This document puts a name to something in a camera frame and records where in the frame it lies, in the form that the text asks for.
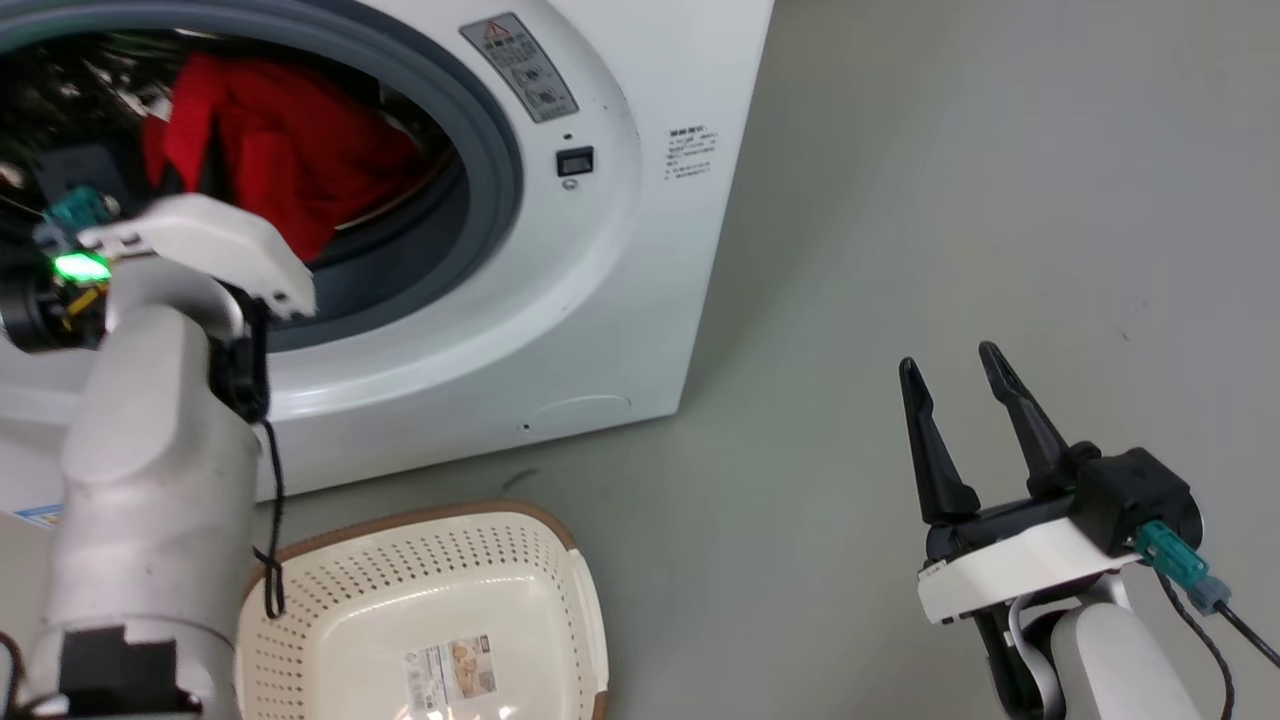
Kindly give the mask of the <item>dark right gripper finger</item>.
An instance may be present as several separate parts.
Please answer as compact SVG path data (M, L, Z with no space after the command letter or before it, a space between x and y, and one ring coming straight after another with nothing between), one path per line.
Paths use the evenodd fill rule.
M913 357L899 364L899 379L922 520L947 527L978 518L978 495L957 473L933 418L932 395Z
M1068 445L997 343L980 342L978 354L992 395L1005 406L1015 430L1028 468L1029 496L1041 500L1074 493L1080 469L1101 457L1100 448L1089 441Z

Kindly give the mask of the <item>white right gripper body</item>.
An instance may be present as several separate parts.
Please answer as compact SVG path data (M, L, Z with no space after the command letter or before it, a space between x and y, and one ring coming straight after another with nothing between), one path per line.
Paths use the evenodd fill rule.
M916 594L928 621L950 621L1139 561L1133 552L1100 550L1070 519L1071 505L1064 496L948 515L922 503L929 532Z

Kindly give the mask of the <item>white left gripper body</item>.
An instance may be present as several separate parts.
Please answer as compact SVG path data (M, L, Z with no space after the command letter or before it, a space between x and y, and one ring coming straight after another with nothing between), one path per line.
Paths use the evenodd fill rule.
M170 307L216 342L314 318L314 277L268 220L201 193L108 215L73 193L35 232L44 260L3 273L3 336L24 354L95 348L129 313Z

